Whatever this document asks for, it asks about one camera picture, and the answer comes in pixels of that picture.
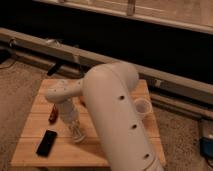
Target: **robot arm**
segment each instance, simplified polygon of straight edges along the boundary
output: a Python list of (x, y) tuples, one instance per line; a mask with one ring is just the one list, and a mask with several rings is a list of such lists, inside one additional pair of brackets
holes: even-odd
[[(138, 80), (136, 69), (129, 63), (103, 64), (88, 71), (78, 89), (113, 171), (163, 170), (130, 97), (129, 91)], [(67, 92), (69, 95), (57, 94), (57, 101), (73, 95), (72, 90)]]

